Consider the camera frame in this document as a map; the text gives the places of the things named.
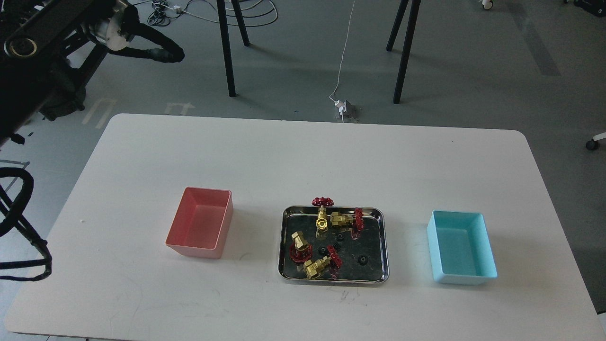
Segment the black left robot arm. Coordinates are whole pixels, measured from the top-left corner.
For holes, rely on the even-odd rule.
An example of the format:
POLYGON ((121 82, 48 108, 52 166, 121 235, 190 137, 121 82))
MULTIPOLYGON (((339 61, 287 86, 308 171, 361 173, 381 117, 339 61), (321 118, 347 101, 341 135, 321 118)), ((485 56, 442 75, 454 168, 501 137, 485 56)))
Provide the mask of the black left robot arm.
POLYGON ((85 86, 107 54, 178 63, 184 50, 139 21, 127 0, 1 2, 1 143, 33 114, 49 121, 84 110, 85 86))

